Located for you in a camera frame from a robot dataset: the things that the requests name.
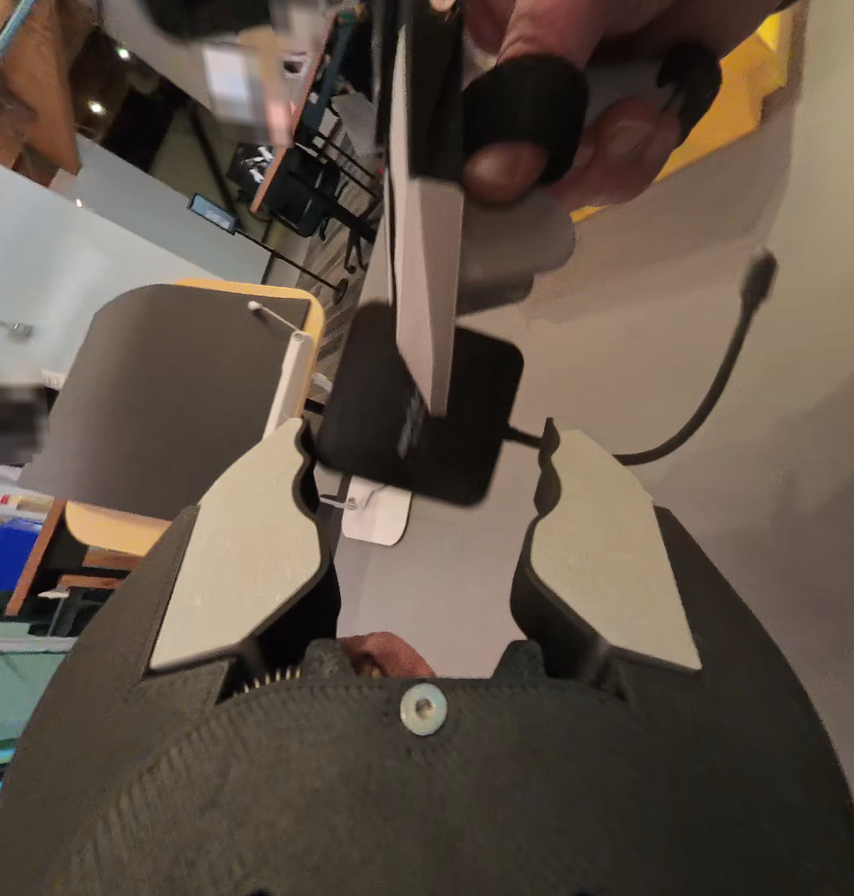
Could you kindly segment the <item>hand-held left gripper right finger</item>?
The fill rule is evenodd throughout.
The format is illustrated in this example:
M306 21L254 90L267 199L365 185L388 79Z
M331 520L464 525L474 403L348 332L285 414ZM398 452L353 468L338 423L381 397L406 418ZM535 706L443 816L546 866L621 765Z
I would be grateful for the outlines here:
M602 673L624 659L699 673L652 498L577 430L546 427L535 515L511 585L511 614L546 673Z

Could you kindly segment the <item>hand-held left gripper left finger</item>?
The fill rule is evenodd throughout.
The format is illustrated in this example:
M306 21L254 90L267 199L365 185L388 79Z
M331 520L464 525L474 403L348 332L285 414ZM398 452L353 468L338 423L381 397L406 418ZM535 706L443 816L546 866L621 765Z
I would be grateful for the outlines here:
M234 462L197 504L150 656L156 673L235 658L265 673L262 633L323 572L326 548L302 481L311 472L301 418Z

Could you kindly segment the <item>small black screen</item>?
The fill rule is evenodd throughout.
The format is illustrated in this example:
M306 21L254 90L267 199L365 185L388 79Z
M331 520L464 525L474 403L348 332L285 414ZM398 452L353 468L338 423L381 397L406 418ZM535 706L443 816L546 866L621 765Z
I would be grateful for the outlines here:
M190 197L188 209L197 217L207 220L230 235L236 234L239 230L239 219L235 213L222 208L200 193Z

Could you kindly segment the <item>blue box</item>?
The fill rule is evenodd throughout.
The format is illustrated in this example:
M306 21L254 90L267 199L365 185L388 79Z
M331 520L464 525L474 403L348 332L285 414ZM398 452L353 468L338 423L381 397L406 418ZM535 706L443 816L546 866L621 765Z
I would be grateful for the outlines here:
M23 519L0 525L0 591L16 589L41 530L40 522Z

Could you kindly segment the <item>black adapter hub with cable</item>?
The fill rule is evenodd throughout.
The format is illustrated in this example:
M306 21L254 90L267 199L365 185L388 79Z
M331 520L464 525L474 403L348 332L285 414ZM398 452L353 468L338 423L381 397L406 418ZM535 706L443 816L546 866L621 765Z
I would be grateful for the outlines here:
M548 420L541 436L510 416L524 368L512 343L456 327L447 414L431 416L396 344L396 314L362 303L354 316L316 437L325 467L446 504L486 498L503 442L536 449L545 465L560 443Z

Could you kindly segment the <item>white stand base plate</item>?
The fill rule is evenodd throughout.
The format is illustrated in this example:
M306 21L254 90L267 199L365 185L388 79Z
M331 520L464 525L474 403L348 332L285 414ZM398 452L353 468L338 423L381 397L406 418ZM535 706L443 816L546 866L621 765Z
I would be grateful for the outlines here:
M412 493L352 476L343 508L344 538L377 546L395 546L406 532Z

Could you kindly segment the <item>person's right hand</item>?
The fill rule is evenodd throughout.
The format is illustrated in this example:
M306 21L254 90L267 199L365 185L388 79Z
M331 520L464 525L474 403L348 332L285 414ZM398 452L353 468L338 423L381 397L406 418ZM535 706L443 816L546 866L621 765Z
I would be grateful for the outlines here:
M684 41L723 57L786 6L791 2L479 1L468 3L466 28L499 63L549 54L583 69L595 57L655 57ZM671 109L627 98L585 130L567 176L550 192L569 210L626 203L655 181L679 142ZM546 162L529 142L491 145L467 161L463 184L476 202L508 205L537 185Z

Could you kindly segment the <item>yellow plastic bin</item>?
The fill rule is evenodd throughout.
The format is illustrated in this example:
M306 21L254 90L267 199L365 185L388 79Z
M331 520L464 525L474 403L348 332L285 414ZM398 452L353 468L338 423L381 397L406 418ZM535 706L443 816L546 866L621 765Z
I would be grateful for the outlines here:
M795 2L782 2L721 62L723 83L710 110L671 154L657 183L751 136L769 98L789 83L794 47Z

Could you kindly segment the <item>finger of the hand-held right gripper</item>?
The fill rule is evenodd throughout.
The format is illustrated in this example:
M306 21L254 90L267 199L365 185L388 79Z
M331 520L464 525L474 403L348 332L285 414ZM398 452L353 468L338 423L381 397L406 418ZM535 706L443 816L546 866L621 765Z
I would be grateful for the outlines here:
M403 26L389 111L396 344L427 413L447 413L464 215L463 28Z

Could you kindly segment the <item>grey panel with wooden rim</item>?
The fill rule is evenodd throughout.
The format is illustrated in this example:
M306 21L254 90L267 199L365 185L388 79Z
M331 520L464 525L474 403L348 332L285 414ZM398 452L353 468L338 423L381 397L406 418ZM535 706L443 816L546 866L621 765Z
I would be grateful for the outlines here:
M63 502L78 542L146 554L301 417L326 320L295 287L186 279L119 295L95 313L20 484Z

